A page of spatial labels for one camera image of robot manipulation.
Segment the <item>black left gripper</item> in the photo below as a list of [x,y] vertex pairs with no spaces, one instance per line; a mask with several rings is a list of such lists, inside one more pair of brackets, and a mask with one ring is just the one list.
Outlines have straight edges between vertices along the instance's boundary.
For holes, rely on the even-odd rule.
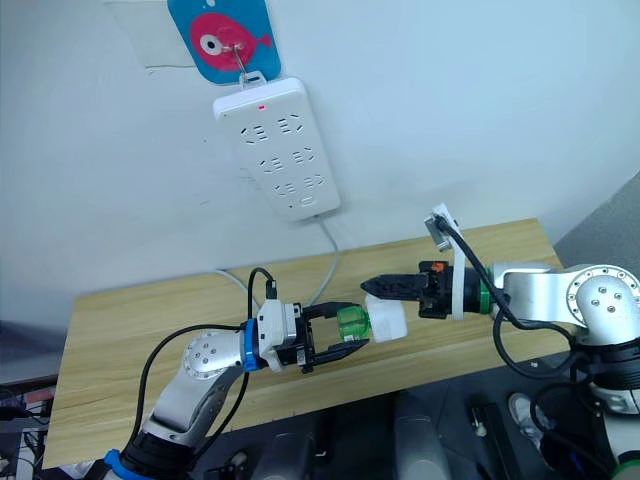
[[283,344],[276,348],[277,358],[283,366],[296,365],[302,374],[311,373],[314,366],[341,360],[362,347],[368,340],[352,340],[329,346],[325,351],[315,351],[315,341],[311,322],[314,319],[336,318],[340,310],[359,307],[352,302],[325,302],[303,307],[300,303],[286,304],[286,321],[293,321],[295,335],[285,335]]

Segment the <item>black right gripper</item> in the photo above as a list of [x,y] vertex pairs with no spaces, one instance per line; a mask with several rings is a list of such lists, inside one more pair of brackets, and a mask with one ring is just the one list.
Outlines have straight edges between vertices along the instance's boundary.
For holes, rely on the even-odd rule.
[[419,302],[421,318],[445,319],[451,314],[452,283],[453,267],[448,262],[421,261],[418,274],[382,274],[360,287],[382,300]]

